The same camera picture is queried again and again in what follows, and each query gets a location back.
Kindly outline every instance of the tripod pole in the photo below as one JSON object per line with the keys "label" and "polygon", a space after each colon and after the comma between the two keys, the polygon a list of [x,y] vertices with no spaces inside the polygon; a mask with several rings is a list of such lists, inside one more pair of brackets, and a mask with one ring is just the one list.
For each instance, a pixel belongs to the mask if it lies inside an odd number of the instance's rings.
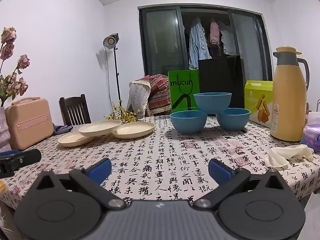
{"label": "tripod pole", "polygon": [[115,67],[116,67],[116,79],[117,79],[117,87],[118,87],[118,97],[119,97],[119,106],[121,106],[121,98],[120,98],[120,88],[119,88],[119,79],[118,79],[118,76],[119,76],[119,73],[118,73],[118,70],[117,70],[117,60],[116,60],[116,50],[118,48],[114,47],[113,48],[113,52],[115,54]]}

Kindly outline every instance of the lamp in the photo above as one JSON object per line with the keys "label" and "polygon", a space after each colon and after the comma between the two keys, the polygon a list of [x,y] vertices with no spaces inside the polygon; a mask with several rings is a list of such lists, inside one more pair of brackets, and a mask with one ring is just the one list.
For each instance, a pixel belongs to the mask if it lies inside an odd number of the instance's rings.
{"label": "lamp", "polygon": [[113,33],[103,40],[103,46],[105,47],[106,57],[108,57],[107,56],[107,49],[113,49],[113,53],[115,55],[115,67],[116,67],[116,79],[117,79],[119,106],[121,106],[120,88],[119,88],[119,80],[118,80],[119,73],[117,70],[117,60],[116,60],[116,50],[118,49],[118,48],[116,48],[116,44],[118,43],[118,41],[119,41],[119,34]]}

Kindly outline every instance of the pink suitcase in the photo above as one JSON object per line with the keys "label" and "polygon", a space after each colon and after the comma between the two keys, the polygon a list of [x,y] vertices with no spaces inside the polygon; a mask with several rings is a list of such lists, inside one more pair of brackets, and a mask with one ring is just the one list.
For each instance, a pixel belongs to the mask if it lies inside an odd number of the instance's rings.
{"label": "pink suitcase", "polygon": [[46,99],[33,97],[13,102],[6,108],[5,117],[12,149],[24,150],[53,133],[49,104]]}

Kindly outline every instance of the box handle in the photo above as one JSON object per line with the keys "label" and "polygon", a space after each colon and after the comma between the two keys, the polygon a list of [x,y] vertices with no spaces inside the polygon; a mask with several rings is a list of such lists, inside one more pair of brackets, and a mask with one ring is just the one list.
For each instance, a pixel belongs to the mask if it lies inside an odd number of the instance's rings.
{"label": "box handle", "polygon": [[33,100],[37,100],[37,99],[40,99],[40,97],[23,98],[23,99],[21,99],[21,100],[18,100],[18,101],[13,102],[11,105],[20,104],[22,101],[25,101],[25,100],[33,101]]}

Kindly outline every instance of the stacked bowl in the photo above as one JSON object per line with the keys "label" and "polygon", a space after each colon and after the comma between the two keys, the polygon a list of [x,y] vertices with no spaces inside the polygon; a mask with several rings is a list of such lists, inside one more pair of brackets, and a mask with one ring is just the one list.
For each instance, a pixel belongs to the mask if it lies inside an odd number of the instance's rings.
{"label": "stacked bowl", "polygon": [[215,114],[220,126],[229,131],[241,130],[249,120],[249,110],[228,108],[231,93],[200,93],[194,94],[194,98],[200,111],[181,111],[170,114],[173,127],[181,133],[200,132],[205,126],[208,114]]}

